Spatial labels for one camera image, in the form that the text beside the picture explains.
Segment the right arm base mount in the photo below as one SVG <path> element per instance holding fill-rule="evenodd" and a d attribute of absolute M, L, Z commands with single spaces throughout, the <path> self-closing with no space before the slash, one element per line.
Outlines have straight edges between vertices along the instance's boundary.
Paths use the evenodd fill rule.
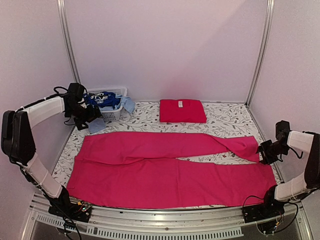
<path fill-rule="evenodd" d="M 263 198 L 250 195 L 244 200 L 241 211 L 245 223 L 266 220 L 285 213 L 285 202 L 275 198 L 276 187 L 277 185 L 270 187 Z M 262 200 L 262 203 L 247 205 L 247 200 L 252 198 Z"/>

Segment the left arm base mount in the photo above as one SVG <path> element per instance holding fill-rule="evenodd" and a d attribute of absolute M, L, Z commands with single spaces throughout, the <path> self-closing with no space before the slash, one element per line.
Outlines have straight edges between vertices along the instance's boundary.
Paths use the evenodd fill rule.
<path fill-rule="evenodd" d="M 78 222 L 88 223 L 91 217 L 92 206 L 82 201 L 74 203 L 67 194 L 58 198 L 46 197 L 49 200 L 49 214 Z"/>

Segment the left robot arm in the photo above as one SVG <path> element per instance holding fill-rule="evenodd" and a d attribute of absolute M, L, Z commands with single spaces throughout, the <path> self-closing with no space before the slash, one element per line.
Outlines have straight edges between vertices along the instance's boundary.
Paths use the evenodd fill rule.
<path fill-rule="evenodd" d="M 53 116 L 64 114 L 66 118 L 72 118 L 76 128 L 81 131 L 102 114 L 97 106 L 86 104 L 86 88 L 79 83 L 71 83 L 64 93 L 59 92 L 59 86 L 53 90 L 52 95 L 3 113 L 1 149 L 29 182 L 49 198 L 58 199 L 66 191 L 40 160 L 32 129 Z"/>

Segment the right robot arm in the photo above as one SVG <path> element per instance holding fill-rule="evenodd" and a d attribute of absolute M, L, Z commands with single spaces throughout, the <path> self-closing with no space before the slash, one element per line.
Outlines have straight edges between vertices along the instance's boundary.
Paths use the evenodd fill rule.
<path fill-rule="evenodd" d="M 275 124 L 275 141 L 267 140 L 257 149 L 264 165 L 284 158 L 284 183 L 272 186 L 265 194 L 258 213 L 269 218 L 278 210 L 279 203 L 302 200 L 320 188 L 320 134 L 292 130 L 290 123 L 281 120 Z"/>

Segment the pink garment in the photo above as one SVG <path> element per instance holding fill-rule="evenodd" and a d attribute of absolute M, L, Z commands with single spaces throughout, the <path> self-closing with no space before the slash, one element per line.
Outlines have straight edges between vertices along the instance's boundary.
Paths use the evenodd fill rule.
<path fill-rule="evenodd" d="M 67 183 L 72 197 L 114 208 L 258 204 L 276 184 L 252 136 L 111 132 L 89 135 Z"/>

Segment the red t-shirt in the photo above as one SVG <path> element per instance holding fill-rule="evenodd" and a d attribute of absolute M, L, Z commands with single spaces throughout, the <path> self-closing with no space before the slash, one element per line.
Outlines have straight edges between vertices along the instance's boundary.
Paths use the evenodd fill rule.
<path fill-rule="evenodd" d="M 203 104 L 194 99 L 161 99 L 159 102 L 159 121 L 162 123 L 206 123 Z"/>

